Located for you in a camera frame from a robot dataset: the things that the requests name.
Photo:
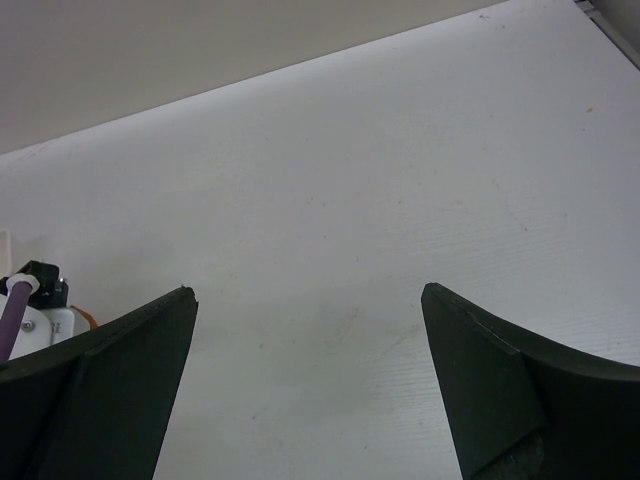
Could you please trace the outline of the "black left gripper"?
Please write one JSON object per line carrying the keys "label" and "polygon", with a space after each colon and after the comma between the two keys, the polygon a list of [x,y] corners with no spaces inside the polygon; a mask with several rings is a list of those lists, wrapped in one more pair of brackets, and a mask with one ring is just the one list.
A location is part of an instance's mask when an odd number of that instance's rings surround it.
{"label": "black left gripper", "polygon": [[68,284],[60,275],[59,266],[31,260],[19,272],[35,277],[39,283],[39,288],[29,298],[30,307],[37,310],[67,307]]}

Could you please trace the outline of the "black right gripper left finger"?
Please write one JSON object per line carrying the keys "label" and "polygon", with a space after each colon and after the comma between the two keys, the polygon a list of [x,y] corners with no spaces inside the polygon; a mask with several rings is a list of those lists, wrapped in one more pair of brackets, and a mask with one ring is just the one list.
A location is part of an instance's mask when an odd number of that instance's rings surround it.
{"label": "black right gripper left finger", "polygon": [[152,478],[197,311],[180,287],[2,364],[2,478]]}

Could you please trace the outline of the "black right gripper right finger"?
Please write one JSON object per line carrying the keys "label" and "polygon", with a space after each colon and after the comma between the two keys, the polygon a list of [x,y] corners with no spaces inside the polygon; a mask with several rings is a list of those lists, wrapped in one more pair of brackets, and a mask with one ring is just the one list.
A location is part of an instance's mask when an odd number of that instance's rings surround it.
{"label": "black right gripper right finger", "polygon": [[438,283],[421,302],[463,478],[638,478],[638,367],[552,341]]}

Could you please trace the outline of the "orange triangular wood block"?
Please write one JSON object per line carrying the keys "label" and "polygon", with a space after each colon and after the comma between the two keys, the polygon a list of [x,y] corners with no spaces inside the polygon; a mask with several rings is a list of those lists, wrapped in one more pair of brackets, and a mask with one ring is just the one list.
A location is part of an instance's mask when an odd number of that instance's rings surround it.
{"label": "orange triangular wood block", "polygon": [[79,316],[81,316],[84,321],[87,323],[88,328],[90,330],[94,330],[97,329],[99,327],[99,324],[96,322],[96,320],[94,319],[94,317],[89,314],[88,312],[76,307],[76,306],[71,306],[71,309],[74,311],[75,314],[78,314]]}

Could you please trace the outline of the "white plastic tray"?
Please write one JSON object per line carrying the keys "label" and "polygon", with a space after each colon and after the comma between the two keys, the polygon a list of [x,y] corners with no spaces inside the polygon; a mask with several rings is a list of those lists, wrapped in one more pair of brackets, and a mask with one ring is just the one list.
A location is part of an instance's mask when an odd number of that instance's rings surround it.
{"label": "white plastic tray", "polygon": [[0,231],[0,274],[9,276],[13,269],[12,236],[7,229]]}

